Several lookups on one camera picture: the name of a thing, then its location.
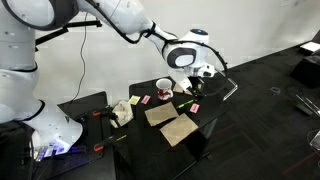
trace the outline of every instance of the cable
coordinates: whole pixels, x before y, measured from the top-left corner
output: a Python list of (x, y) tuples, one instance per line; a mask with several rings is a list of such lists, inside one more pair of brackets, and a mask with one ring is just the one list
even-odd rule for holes
[(84, 26), (84, 38), (83, 38), (83, 42), (82, 42), (81, 50), (80, 50), (80, 56), (81, 56), (81, 59), (82, 59), (82, 62), (83, 62), (83, 74), (82, 74), (82, 77), (81, 77), (80, 82), (79, 82), (78, 92), (75, 95), (75, 97), (70, 101), (69, 105), (71, 105), (73, 103), (73, 101), (78, 97), (80, 89), (81, 89), (82, 80), (83, 80), (84, 76), (86, 75), (86, 62), (85, 62), (85, 60), (83, 58), (83, 47), (84, 47), (84, 45), (86, 43), (86, 40), (87, 40), (87, 25), (86, 25), (87, 17), (88, 17), (88, 13), (86, 13), (86, 16), (84, 18), (84, 23), (85, 23), (85, 26)]
[(34, 146), (33, 146), (33, 141), (32, 141), (32, 136), (29, 133), (28, 129), (25, 127), (24, 124), (20, 122), (16, 122), (27, 134), (28, 140), (30, 141), (30, 149), (31, 149), (31, 160), (30, 160), (30, 166), (29, 166), (29, 173), (28, 173), (28, 180), (32, 180), (32, 174), (33, 174), (33, 161), (34, 161)]

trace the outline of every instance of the pink sticker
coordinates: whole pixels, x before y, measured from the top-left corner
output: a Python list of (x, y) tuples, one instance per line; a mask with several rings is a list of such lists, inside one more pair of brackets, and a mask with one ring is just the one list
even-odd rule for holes
[(141, 103), (142, 103), (142, 104), (147, 104), (148, 101), (149, 101), (149, 99), (150, 99), (150, 96), (145, 95), (144, 98), (142, 99)]
[(193, 104), (193, 105), (191, 106), (191, 108), (190, 108), (190, 112), (197, 113), (199, 107), (200, 107), (199, 104)]

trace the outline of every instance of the white wall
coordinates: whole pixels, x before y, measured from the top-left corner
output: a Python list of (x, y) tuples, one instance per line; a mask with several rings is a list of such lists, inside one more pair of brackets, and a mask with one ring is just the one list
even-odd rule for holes
[[(179, 37), (192, 28), (236, 66), (311, 40), (320, 29), (319, 0), (141, 0), (148, 16)], [(84, 20), (80, 13), (75, 21)], [(82, 75), (79, 55), (84, 28), (39, 46), (40, 80), (35, 95), (62, 103), (73, 98)], [(132, 83), (167, 76), (153, 44), (130, 45), (106, 25), (89, 27), (84, 48), (86, 76), (79, 97), (106, 91), (110, 104), (128, 99)]]

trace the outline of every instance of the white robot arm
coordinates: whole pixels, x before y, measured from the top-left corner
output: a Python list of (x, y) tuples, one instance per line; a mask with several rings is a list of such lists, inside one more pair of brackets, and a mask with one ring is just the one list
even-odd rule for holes
[[(55, 147), (57, 154), (66, 153), (82, 133), (81, 124), (56, 105), (32, 95), (38, 80), (33, 29), (61, 28), (79, 11), (96, 16), (129, 43), (138, 43), (141, 37), (153, 42), (169, 66), (169, 75), (184, 90), (191, 90), (189, 76), (213, 77), (216, 72), (206, 63), (208, 33), (193, 29), (179, 39), (147, 18), (137, 0), (1, 0), (0, 52), (5, 55), (0, 59), (0, 84), (6, 86), (0, 86), (0, 123), (18, 120), (34, 128), (36, 151)], [(139, 39), (127, 36), (134, 33), (140, 34)]]

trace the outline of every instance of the white mug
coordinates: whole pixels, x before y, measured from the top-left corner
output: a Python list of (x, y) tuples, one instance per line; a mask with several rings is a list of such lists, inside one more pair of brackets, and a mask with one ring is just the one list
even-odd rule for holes
[(166, 101), (173, 97), (173, 92), (171, 90), (172, 82), (167, 78), (159, 79), (156, 82), (158, 88), (158, 98), (160, 100)]

